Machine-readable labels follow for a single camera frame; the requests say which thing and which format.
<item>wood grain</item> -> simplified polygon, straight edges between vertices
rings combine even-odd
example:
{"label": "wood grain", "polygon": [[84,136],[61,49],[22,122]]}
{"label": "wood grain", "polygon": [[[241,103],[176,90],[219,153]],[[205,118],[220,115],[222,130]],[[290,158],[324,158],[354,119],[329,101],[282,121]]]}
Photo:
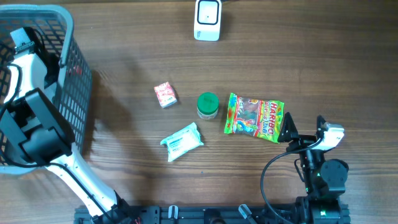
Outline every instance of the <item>wood grain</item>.
{"label": "wood grain", "polygon": [[[194,1],[64,6],[94,76],[85,159],[129,203],[263,203],[261,170],[287,145],[223,134],[234,92],[284,101],[305,134],[319,114],[342,124],[346,136],[326,157],[350,166],[342,201],[353,223],[398,219],[396,3],[228,2],[219,42],[193,38]],[[153,87],[166,81],[179,103],[163,110]],[[220,98],[211,121],[196,114],[205,91]],[[205,146],[167,162],[160,140],[192,122]],[[305,195],[294,159],[267,174],[274,203]],[[48,172],[0,181],[0,223],[71,223],[82,205]]]}
{"label": "wood grain", "polygon": [[2,0],[5,4],[71,4],[71,3],[115,3],[115,2],[192,2],[192,0]]}

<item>candy bag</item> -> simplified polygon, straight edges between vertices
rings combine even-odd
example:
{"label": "candy bag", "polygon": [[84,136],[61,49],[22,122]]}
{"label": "candy bag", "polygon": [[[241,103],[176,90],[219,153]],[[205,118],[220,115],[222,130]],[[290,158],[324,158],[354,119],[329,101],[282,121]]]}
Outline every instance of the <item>candy bag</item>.
{"label": "candy bag", "polygon": [[163,139],[160,144],[167,145],[167,150],[169,151],[168,162],[172,162],[189,150],[203,145],[195,122]]}
{"label": "candy bag", "polygon": [[248,134],[278,143],[285,103],[255,100],[231,93],[225,134]]}

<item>green container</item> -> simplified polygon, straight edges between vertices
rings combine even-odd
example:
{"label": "green container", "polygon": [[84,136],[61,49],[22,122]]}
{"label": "green container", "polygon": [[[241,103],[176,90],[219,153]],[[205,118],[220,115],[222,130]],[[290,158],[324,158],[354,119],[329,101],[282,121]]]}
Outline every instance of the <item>green container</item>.
{"label": "green container", "polygon": [[213,119],[217,116],[218,97],[214,93],[204,93],[198,98],[198,115],[201,119]]}

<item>small box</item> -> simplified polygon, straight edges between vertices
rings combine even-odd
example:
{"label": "small box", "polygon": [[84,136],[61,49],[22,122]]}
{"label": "small box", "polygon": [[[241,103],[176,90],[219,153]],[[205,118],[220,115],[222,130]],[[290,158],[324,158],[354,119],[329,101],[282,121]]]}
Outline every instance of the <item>small box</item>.
{"label": "small box", "polygon": [[169,82],[155,86],[154,89],[162,108],[168,107],[177,102],[174,90]]}

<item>tissue packet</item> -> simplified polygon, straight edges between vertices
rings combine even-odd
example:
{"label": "tissue packet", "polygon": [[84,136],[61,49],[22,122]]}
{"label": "tissue packet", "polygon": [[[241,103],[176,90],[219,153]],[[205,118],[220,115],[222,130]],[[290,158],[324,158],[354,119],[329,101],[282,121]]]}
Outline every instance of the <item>tissue packet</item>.
{"label": "tissue packet", "polygon": [[168,162],[174,161],[191,149],[204,145],[200,141],[200,133],[197,130],[195,122],[163,139],[160,145],[163,144],[167,145],[169,151]]}

